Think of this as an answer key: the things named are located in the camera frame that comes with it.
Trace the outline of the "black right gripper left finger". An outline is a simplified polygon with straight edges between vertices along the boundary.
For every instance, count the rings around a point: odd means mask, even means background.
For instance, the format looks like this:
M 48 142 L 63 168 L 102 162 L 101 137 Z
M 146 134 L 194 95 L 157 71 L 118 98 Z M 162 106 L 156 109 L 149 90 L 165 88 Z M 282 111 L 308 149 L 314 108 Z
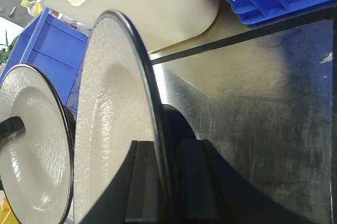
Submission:
M 118 172 L 80 223 L 160 223 L 160 182 L 152 141 L 132 141 Z

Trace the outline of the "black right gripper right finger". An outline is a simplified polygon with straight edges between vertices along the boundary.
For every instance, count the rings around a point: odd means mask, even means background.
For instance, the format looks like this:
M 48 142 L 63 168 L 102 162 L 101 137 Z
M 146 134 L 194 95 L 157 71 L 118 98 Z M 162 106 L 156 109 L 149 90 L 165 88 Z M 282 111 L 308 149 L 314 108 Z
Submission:
M 173 141 L 178 190 L 176 223 L 314 223 L 243 178 L 209 140 Z

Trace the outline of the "visible finger of the black left gripper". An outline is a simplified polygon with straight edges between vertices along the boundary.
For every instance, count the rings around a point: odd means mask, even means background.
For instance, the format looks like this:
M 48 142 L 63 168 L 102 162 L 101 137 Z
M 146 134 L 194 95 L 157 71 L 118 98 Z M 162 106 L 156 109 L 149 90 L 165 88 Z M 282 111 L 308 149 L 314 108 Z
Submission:
M 1 121 L 1 140 L 22 129 L 25 126 L 20 117 L 9 117 Z

